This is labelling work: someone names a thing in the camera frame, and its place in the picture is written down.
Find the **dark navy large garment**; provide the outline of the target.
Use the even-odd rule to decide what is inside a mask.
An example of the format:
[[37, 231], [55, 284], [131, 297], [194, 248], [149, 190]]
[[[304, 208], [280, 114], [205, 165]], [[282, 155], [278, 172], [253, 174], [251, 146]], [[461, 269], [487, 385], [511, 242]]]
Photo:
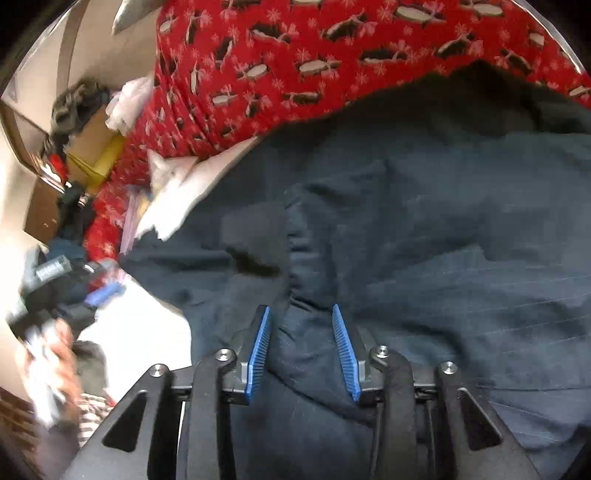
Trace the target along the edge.
[[456, 362], [546, 479], [590, 438], [590, 111], [475, 62], [283, 126], [168, 240], [122, 261], [192, 357], [270, 306], [266, 374], [232, 413], [242, 479], [363, 479], [332, 306], [409, 361]]

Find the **cardboard box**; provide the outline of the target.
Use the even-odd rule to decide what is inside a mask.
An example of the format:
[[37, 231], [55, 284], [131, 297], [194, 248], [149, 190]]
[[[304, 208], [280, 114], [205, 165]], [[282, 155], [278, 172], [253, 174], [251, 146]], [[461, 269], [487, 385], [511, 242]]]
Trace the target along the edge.
[[106, 107], [102, 106], [65, 147], [68, 180], [81, 183], [91, 194], [107, 180], [125, 143], [119, 132], [107, 128], [107, 119]]

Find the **white crumpled cloth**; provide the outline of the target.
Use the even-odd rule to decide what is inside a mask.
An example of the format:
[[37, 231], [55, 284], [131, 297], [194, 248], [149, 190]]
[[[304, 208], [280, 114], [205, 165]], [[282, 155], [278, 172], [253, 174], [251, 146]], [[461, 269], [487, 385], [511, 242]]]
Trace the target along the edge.
[[158, 240], [167, 241], [183, 225], [192, 208], [204, 200], [259, 141], [259, 137], [252, 137], [239, 142], [207, 160], [194, 163], [180, 180], [171, 179], [142, 216], [135, 239], [154, 231]]

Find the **red penguin print duvet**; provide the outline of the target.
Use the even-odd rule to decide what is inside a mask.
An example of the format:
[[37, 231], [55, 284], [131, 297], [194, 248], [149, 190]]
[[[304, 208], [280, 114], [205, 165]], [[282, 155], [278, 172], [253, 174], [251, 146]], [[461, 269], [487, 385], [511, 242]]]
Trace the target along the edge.
[[118, 255], [126, 189], [148, 183], [149, 152], [204, 160], [474, 60], [590, 101], [589, 74], [515, 1], [168, 1], [155, 33], [139, 116], [83, 241], [93, 259]]

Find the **white mattress sheet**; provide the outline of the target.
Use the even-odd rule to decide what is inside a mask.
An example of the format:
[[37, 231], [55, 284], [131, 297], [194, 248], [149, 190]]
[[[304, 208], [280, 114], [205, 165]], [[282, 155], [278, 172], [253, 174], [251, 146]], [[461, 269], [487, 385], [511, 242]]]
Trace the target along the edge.
[[124, 290], [95, 313], [95, 322], [79, 335], [100, 347], [106, 360], [106, 393], [119, 401], [149, 367], [171, 370], [191, 365], [191, 333], [176, 309], [160, 302], [131, 276]]

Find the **grey pillow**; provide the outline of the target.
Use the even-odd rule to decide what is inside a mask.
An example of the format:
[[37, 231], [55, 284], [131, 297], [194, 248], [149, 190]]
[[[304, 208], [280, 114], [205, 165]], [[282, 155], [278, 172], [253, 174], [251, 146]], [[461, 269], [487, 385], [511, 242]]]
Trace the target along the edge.
[[150, 13], [158, 10], [164, 0], [123, 0], [115, 14], [111, 34], [117, 35]]

